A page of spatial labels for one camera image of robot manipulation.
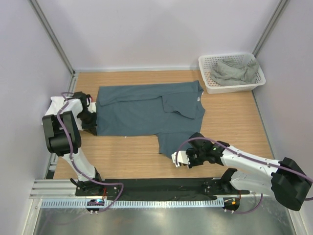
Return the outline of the blue t shirt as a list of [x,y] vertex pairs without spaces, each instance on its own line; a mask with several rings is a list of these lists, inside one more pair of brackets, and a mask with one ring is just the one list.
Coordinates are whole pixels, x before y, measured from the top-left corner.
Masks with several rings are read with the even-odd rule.
[[98,136],[157,136],[168,158],[200,132],[205,109],[199,81],[103,86],[96,100]]

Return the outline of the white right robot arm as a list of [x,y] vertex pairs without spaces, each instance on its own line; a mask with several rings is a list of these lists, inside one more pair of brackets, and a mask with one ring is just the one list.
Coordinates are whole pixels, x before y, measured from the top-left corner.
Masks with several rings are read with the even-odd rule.
[[313,180],[308,177],[293,159],[265,159],[249,154],[222,141],[205,138],[194,133],[187,141],[186,150],[189,168],[204,162],[226,166],[220,178],[224,193],[249,190],[272,196],[284,207],[299,211],[305,201],[311,201],[308,193]]

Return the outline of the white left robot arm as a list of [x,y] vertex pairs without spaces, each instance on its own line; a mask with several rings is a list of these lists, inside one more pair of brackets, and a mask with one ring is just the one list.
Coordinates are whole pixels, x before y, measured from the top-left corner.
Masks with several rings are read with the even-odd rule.
[[84,92],[64,93],[50,99],[51,104],[42,118],[48,151],[63,158],[77,174],[77,180],[70,179],[76,185],[77,195],[100,195],[104,184],[83,153],[80,135],[80,131],[97,135],[95,102]]

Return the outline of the folded white t shirt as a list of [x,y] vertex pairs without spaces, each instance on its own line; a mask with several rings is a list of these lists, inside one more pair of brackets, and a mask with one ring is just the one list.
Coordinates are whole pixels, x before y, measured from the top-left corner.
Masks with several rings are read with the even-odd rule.
[[[66,104],[66,100],[62,96],[52,96],[50,99],[51,104],[44,116],[57,115],[58,111]],[[66,111],[72,111],[77,128],[79,131],[82,131],[82,121],[77,116],[83,111],[83,105],[81,101],[77,98],[70,99],[70,97],[67,96],[67,100],[68,105],[63,111],[61,111],[61,113]]]

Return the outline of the grey t shirt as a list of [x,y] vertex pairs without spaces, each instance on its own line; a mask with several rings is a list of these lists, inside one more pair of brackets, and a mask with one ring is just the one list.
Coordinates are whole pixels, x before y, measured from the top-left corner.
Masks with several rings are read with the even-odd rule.
[[256,73],[260,68],[256,59],[248,65],[236,65],[232,58],[219,60],[211,71],[211,79],[221,86],[250,85],[256,82]]

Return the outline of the white plastic basket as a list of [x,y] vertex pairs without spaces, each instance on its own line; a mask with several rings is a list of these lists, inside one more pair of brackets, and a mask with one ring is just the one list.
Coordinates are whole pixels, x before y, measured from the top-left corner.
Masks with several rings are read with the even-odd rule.
[[264,73],[262,69],[259,68],[256,72],[256,81],[254,84],[221,86],[211,78],[211,72],[217,68],[218,61],[225,59],[233,59],[235,65],[237,66],[247,66],[252,63],[255,57],[251,53],[243,52],[200,56],[198,59],[199,68],[201,71],[202,79],[206,85],[206,89],[209,94],[252,91],[256,87],[262,86],[266,83]]

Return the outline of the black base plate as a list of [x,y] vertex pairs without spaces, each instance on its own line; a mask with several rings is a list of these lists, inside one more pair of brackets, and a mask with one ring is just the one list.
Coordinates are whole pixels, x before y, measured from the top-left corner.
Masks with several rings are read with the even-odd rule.
[[121,201],[206,201],[218,195],[249,194],[248,190],[224,189],[215,178],[106,179],[123,183]]

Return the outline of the aluminium front rail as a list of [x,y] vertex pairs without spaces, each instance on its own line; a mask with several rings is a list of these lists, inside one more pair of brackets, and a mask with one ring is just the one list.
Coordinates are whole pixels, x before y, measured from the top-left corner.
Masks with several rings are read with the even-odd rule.
[[99,195],[77,195],[76,185],[70,180],[36,180],[31,191],[32,197],[44,196],[47,198],[53,197],[96,197],[106,194],[107,199],[113,200],[116,198],[121,190],[121,186],[111,184],[110,186],[103,186]]

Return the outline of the aluminium left corner post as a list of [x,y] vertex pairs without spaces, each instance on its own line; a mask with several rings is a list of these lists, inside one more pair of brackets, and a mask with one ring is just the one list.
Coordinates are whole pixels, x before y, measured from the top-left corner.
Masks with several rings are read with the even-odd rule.
[[33,8],[35,14],[37,15],[39,21],[41,22],[45,32],[47,33],[48,37],[50,38],[53,46],[55,47],[57,53],[59,54],[61,60],[63,61],[65,67],[71,74],[71,76],[75,75],[75,70],[73,69],[68,57],[65,54],[65,51],[63,50],[59,40],[56,37],[56,34],[54,33],[47,17],[45,16],[42,8],[40,7],[37,0],[29,0],[28,1],[31,7]]

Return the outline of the aluminium corner post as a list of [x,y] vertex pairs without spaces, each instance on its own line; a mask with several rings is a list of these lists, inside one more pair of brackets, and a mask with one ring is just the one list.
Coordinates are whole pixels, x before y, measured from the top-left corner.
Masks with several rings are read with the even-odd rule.
[[282,17],[284,11],[286,10],[288,4],[290,3],[290,0],[280,0],[278,2],[278,5],[276,6],[272,16],[270,17],[265,29],[263,30],[252,54],[255,58],[257,58],[266,44],[267,40],[269,39],[271,33],[274,31],[278,21]]
[[54,33],[47,17],[45,16],[42,8],[40,7],[37,0],[29,0],[28,1],[31,7],[33,8],[35,14],[37,15],[39,21],[41,22],[45,32],[47,33],[48,37],[50,38],[53,46],[55,47],[57,53],[59,54],[61,60],[63,61],[65,67],[71,74],[71,76],[75,75],[75,70],[73,69],[68,57],[65,54],[65,51],[63,50],[59,40],[56,37],[56,34]]

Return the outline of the aluminium right corner post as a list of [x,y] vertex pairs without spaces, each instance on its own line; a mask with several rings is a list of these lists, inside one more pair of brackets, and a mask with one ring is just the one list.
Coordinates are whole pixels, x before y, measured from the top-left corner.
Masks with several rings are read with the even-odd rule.
[[274,31],[278,21],[282,17],[284,11],[286,10],[288,4],[290,3],[290,0],[280,0],[278,2],[278,5],[276,6],[272,16],[270,17],[265,29],[263,30],[252,54],[255,58],[257,58],[266,44],[267,40],[269,39],[271,33]]

